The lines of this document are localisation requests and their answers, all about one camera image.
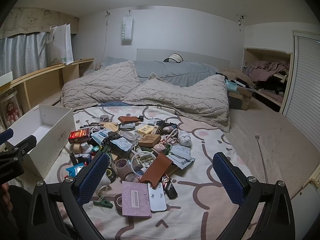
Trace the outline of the green clip with tie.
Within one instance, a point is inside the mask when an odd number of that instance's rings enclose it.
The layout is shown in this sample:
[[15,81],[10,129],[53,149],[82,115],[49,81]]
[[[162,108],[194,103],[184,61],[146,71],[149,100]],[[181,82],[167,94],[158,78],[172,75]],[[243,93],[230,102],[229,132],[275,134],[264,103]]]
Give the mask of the green clip with tie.
[[107,191],[108,191],[107,185],[99,187],[97,191],[98,200],[94,200],[93,204],[96,206],[111,209],[113,207],[113,204],[109,200],[105,199]]

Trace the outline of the white remote control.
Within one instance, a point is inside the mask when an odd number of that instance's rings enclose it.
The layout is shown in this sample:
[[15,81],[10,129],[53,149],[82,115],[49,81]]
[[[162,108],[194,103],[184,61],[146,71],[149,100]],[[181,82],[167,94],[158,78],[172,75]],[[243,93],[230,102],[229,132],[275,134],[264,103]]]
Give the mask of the white remote control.
[[148,193],[151,212],[155,213],[167,210],[167,204],[161,182],[159,182],[155,188],[152,187],[151,183],[148,183]]

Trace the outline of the black round tin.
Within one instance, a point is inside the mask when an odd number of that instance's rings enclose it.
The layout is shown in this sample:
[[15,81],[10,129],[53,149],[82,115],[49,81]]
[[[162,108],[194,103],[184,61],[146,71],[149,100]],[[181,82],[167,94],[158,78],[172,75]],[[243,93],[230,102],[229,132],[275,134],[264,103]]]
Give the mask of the black round tin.
[[107,178],[110,180],[111,183],[116,180],[117,175],[116,175],[116,172],[114,171],[113,168],[108,167],[106,169],[106,175],[107,175]]

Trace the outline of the blue foil packet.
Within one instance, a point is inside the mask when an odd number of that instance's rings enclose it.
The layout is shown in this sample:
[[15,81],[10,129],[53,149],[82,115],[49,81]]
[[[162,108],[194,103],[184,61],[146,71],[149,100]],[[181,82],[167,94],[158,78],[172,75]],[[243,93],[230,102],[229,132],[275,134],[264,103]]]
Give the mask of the blue foil packet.
[[79,163],[72,167],[66,168],[69,177],[76,177],[76,175],[80,172],[80,170],[84,167],[84,163]]

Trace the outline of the doll in red dress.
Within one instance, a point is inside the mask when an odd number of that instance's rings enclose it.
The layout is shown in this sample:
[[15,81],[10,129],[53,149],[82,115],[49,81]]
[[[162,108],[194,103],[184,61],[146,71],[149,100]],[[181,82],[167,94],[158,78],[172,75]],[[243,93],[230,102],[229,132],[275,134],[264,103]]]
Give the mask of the doll in red dress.
[[5,121],[8,126],[14,124],[22,116],[19,106],[9,101],[5,106]]

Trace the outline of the tan tape roll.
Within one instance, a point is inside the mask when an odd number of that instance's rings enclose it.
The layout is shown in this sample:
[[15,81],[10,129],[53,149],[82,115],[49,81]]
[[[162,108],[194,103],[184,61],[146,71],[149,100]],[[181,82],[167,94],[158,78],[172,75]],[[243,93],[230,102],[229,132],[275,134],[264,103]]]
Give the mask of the tan tape roll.
[[71,144],[71,151],[75,154],[82,153],[82,147],[80,143]]

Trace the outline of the white shoe box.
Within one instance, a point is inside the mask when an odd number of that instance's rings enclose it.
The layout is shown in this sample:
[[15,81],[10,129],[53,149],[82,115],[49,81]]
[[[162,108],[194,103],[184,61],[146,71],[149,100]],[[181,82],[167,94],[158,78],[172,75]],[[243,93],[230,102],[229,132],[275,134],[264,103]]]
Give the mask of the white shoe box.
[[14,135],[6,142],[12,149],[26,137],[33,135],[36,147],[23,157],[23,167],[44,179],[75,130],[71,108],[38,105],[10,126]]

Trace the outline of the red cigarette box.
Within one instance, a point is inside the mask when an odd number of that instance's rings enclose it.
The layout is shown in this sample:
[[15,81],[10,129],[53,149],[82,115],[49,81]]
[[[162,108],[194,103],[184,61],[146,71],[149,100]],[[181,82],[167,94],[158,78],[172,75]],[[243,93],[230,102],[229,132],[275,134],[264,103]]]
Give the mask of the red cigarette box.
[[69,134],[68,141],[70,144],[78,144],[90,140],[90,129],[84,128],[77,131],[72,131]]

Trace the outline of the wooden shelf unit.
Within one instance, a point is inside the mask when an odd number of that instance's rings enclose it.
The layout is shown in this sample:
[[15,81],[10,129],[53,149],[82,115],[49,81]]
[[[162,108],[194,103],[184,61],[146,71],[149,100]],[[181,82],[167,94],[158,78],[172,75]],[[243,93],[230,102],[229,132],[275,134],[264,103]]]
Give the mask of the wooden shelf unit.
[[1,87],[1,95],[17,91],[17,100],[23,113],[37,105],[55,105],[60,101],[65,83],[78,79],[93,69],[94,59],[83,59],[71,64],[57,64],[19,77]]

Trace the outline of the brown leather pouch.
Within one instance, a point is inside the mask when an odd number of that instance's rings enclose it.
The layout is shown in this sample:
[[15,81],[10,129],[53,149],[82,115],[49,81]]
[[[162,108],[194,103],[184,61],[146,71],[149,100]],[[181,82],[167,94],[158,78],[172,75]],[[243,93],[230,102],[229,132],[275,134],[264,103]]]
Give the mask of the brown leather pouch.
[[139,182],[145,184],[150,183],[152,188],[155,189],[171,164],[172,160],[163,153],[160,153],[140,178]]

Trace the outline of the black safety lighter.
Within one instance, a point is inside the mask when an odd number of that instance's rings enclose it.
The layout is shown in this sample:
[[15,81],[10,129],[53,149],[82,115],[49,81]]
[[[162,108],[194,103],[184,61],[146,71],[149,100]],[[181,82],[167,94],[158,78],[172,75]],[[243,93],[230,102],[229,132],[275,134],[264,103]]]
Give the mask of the black safety lighter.
[[168,198],[176,199],[178,197],[177,191],[175,190],[170,178],[166,174],[162,176],[161,182],[162,182],[163,190],[168,196]]

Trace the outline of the brown wooden box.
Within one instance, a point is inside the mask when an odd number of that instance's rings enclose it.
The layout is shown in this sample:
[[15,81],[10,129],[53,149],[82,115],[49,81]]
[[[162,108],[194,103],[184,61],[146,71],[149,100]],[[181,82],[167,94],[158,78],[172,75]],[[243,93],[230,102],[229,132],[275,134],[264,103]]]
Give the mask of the brown wooden box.
[[149,147],[152,148],[156,144],[158,144],[161,140],[161,136],[159,134],[146,134],[140,138],[138,141],[138,145],[140,147]]

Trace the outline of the cartoon print bedsheet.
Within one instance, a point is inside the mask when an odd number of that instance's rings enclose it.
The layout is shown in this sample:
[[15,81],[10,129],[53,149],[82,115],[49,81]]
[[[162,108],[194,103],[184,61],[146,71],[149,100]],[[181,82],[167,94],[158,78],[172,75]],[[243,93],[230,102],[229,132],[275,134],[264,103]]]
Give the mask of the cartoon print bedsheet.
[[105,239],[216,239],[238,206],[233,204],[212,167],[213,155],[222,152],[242,172],[251,172],[220,129],[178,115],[164,107],[91,107],[76,111],[76,128],[108,115],[117,122],[120,116],[144,116],[144,122],[164,120],[186,131],[192,141],[194,161],[170,176],[177,198],[167,199],[167,209],[150,218],[125,217],[115,207],[105,208],[90,202],[84,210]]

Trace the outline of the grey curtain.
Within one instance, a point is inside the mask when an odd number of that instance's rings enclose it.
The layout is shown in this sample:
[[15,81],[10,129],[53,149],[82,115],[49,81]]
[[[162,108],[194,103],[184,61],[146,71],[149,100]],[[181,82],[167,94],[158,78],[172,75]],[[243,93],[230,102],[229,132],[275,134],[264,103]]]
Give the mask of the grey curtain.
[[47,33],[31,33],[1,39],[1,75],[12,72],[17,79],[50,65]]

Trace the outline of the beige textured blanket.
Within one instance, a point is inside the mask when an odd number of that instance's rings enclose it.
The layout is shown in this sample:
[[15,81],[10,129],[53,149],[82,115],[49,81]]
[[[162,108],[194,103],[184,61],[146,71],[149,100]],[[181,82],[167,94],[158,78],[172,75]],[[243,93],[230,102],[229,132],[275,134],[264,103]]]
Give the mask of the beige textured blanket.
[[141,82],[134,62],[129,60],[69,81],[62,88],[62,105],[74,110],[109,101],[172,108],[186,118],[224,132],[230,130],[227,87],[224,76],[219,74],[189,87],[173,85],[155,73]]

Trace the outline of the white louvered door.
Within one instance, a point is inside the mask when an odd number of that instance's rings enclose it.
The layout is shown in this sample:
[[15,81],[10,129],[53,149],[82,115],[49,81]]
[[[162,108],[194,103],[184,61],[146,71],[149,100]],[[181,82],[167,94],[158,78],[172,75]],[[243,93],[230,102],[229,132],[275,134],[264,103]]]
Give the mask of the white louvered door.
[[319,150],[319,35],[293,31],[293,66],[285,117]]

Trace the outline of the white tote bag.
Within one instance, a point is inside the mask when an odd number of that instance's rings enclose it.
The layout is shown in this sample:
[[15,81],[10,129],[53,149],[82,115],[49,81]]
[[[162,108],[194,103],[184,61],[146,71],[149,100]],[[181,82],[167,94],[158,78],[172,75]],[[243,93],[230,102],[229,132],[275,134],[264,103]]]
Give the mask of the white tote bag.
[[51,66],[60,63],[68,65],[74,62],[70,24],[51,26],[46,38],[46,44],[48,44],[49,48]]

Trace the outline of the pile of clothes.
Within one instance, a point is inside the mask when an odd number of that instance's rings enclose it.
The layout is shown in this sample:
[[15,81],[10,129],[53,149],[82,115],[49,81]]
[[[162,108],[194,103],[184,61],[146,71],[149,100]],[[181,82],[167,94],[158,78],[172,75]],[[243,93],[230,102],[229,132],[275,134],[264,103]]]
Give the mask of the pile of clothes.
[[255,61],[245,67],[245,74],[254,88],[279,103],[283,102],[289,79],[289,61]]

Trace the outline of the grey duvet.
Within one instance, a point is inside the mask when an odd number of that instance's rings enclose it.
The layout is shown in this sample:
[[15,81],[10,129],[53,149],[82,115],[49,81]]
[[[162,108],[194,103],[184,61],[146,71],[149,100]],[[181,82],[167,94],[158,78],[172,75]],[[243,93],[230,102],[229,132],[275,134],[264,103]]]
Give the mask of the grey duvet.
[[219,72],[209,64],[199,62],[134,61],[141,82],[153,73],[162,80],[180,87],[189,87]]

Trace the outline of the white headband hat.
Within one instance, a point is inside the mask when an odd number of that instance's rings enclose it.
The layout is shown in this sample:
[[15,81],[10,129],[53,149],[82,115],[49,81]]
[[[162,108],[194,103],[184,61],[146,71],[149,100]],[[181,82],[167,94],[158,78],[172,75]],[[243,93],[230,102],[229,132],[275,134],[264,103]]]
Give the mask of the white headband hat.
[[180,54],[176,54],[176,53],[171,54],[169,57],[163,60],[163,62],[173,62],[173,63],[181,63],[183,61],[184,61],[183,57],[181,57]]

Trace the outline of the hanging white sweet bag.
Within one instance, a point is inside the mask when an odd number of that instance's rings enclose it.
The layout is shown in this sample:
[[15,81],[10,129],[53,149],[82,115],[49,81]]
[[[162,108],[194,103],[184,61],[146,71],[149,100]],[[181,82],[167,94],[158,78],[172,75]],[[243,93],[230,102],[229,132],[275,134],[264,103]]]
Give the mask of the hanging white sweet bag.
[[121,24],[121,39],[123,41],[132,41],[133,39],[133,17],[131,15],[131,10],[123,17]]

